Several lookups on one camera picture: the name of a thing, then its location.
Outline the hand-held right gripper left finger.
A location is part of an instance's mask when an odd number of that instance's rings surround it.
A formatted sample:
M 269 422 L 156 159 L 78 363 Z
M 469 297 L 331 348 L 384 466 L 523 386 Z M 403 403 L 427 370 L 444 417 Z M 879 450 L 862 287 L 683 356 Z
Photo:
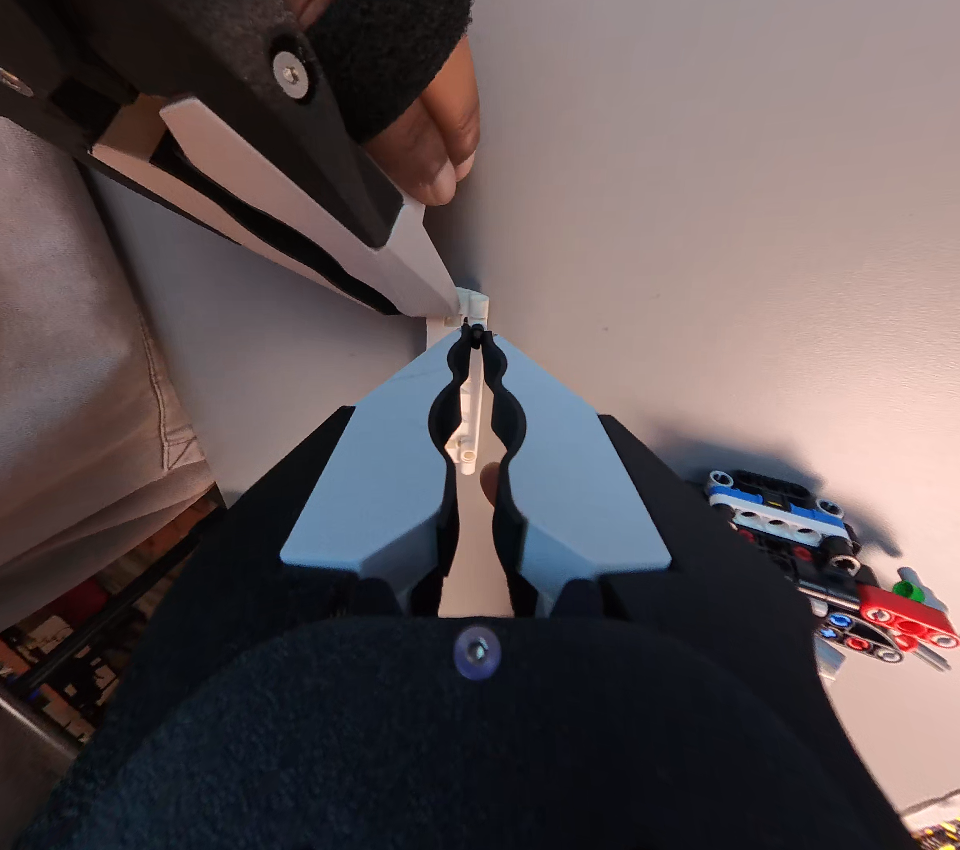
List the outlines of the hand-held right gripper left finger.
M 382 580 L 436 616 L 459 541 L 456 470 L 472 329 L 448 334 L 357 403 L 280 550 L 288 566 Z

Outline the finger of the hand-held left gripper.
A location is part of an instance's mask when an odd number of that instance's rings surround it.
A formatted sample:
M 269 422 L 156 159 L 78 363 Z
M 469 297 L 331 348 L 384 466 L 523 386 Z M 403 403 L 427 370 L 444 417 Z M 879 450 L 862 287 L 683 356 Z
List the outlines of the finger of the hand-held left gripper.
M 91 155 L 154 199 L 235 244 L 379 314 L 400 314 L 383 293 L 349 274 L 318 244 L 197 170 L 164 123 L 161 103 L 159 99 L 139 97 L 120 107 L 91 148 Z
M 399 197 L 401 206 L 386 241 L 370 246 L 197 98 L 169 102 L 159 114 L 199 172 L 317 244 L 402 315 L 447 318 L 459 313 L 458 291 L 424 226 L 424 206 L 391 185 L 378 167 L 372 167 L 375 181 L 385 183 L 387 195 Z

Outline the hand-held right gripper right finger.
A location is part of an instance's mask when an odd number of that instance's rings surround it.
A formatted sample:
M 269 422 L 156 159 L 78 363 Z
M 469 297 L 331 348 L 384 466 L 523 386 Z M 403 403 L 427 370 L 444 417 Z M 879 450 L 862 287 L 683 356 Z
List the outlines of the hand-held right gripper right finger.
M 482 340 L 502 444 L 493 543 L 515 616 L 548 616 L 573 580 L 667 570 L 671 555 L 594 407 L 502 336 Z

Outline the white lego panel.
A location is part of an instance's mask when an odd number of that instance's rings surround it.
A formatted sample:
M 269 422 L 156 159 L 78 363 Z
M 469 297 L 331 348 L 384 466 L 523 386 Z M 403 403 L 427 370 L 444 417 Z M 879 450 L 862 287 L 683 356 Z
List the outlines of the white lego panel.
M 425 320 L 425 348 L 432 346 L 451 335 L 458 336 L 461 326 L 470 327 L 480 324 L 484 329 L 489 322 L 489 298 L 470 289 L 457 288 L 459 315 L 428 317 Z M 484 391 L 483 353 L 473 349 L 470 356 L 469 373 L 460 388 L 462 422 L 446 443 L 446 451 L 464 476 L 474 474 L 478 458 L 481 436 L 482 404 Z

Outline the partly built lego truck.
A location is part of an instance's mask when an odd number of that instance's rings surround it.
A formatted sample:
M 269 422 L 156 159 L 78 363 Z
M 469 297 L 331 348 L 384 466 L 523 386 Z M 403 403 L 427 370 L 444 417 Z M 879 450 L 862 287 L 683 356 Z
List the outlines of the partly built lego truck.
M 881 584 L 861 558 L 844 509 L 802 484 L 748 470 L 714 469 L 703 496 L 724 520 L 777 566 L 812 613 L 820 676 L 834 680 L 849 655 L 888 665 L 917 659 L 937 673 L 958 655 L 949 607 L 911 567 Z

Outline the person's beige hoodie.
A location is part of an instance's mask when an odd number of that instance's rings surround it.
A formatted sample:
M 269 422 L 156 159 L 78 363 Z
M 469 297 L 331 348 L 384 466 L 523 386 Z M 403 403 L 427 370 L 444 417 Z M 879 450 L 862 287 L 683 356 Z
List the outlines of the person's beige hoodie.
M 72 159 L 1 121 L 1 628 L 213 484 Z

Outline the black metal bar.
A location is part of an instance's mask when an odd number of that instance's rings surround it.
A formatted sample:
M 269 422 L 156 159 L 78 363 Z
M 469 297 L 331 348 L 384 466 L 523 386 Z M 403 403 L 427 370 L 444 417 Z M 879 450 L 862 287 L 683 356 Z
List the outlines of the black metal bar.
M 160 556 L 121 591 L 112 595 L 101 610 L 74 629 L 71 635 L 41 663 L 31 666 L 24 674 L 8 684 L 8 692 L 19 700 L 30 700 L 30 697 L 48 681 L 49 677 L 67 665 L 81 651 L 91 647 L 99 634 L 111 628 L 118 618 L 122 617 L 157 583 L 183 564 L 206 532 L 215 528 L 227 514 L 228 509 L 224 506 L 212 509 L 183 539 L 174 544 L 168 552 Z

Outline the holographic sticker sheet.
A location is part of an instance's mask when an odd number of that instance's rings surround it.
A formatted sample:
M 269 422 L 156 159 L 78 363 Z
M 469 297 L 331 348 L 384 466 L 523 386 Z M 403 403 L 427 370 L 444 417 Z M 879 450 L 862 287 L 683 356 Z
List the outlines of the holographic sticker sheet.
M 958 849 L 959 790 L 907 808 L 901 822 L 920 849 Z

